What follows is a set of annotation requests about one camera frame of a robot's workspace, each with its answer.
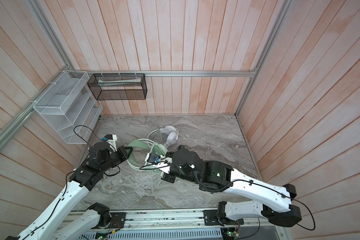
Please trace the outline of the white headphones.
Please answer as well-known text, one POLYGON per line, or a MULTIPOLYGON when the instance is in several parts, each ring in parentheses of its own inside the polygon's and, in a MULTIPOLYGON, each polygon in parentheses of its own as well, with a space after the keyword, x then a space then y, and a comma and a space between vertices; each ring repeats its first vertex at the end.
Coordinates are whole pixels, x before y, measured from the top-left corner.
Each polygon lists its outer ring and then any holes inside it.
POLYGON ((168 148, 178 141, 179 130, 174 126, 165 126, 150 132, 147 139, 150 140, 153 137, 160 139, 163 142, 163 145, 168 148))

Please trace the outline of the green headphones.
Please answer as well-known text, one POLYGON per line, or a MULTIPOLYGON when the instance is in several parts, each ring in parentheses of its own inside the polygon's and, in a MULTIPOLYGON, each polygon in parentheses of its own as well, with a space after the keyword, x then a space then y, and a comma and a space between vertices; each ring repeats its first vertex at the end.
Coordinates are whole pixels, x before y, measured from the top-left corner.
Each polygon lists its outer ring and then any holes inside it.
POLYGON ((145 159, 150 153, 165 156, 168 152, 167 147, 149 139, 134 140, 127 146, 133 148, 133 153, 127 160, 127 163, 132 169, 137 171, 142 171, 140 167, 146 165, 145 159))

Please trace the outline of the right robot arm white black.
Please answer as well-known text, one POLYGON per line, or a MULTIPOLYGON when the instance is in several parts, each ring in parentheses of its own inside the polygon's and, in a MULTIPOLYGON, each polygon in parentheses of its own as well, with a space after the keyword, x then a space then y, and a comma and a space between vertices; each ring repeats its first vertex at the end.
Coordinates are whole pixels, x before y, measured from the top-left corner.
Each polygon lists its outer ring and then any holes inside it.
POLYGON ((296 188, 266 184, 249 177, 232 166, 219 161, 204 161, 196 152, 180 146, 155 161, 162 179, 174 182, 176 178, 195 183, 199 189, 211 194, 230 193, 248 198, 247 202, 219 202, 213 220, 221 225, 245 218, 267 219, 280 227, 293 227, 302 220, 301 210, 293 205, 296 188))

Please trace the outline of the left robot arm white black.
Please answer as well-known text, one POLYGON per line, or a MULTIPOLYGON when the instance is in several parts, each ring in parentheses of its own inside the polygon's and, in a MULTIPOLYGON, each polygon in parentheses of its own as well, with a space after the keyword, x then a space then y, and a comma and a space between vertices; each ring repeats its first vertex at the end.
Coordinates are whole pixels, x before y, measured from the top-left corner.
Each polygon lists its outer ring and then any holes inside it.
POLYGON ((132 147, 118 149, 107 142, 98 142, 89 148, 87 159, 72 172, 63 191, 41 213, 41 215, 17 237, 8 240, 48 240, 63 222, 73 207, 93 189, 105 172, 126 161, 132 147))

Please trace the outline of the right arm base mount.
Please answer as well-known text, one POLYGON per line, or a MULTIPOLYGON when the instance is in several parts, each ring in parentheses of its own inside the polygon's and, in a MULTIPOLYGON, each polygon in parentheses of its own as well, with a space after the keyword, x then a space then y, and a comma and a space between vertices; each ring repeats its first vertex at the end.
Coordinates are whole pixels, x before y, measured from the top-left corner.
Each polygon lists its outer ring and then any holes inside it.
POLYGON ((225 213, 225 207, 227 205, 226 201, 219 202, 218 208, 214 210, 204 210, 204 221, 206 226, 222 226, 225 225, 235 225, 235 224, 244 224, 243 219, 236 221, 228 219, 225 213))

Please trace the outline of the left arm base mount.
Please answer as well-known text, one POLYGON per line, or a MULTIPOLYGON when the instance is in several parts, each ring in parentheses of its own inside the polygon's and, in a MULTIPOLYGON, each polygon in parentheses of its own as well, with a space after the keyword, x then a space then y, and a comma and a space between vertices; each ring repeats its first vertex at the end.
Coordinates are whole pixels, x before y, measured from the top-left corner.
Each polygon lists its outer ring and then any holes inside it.
POLYGON ((100 203, 89 206, 87 210, 94 210, 100 216, 100 220, 95 228, 122 229, 125 225, 126 212, 111 212, 109 207, 100 203))

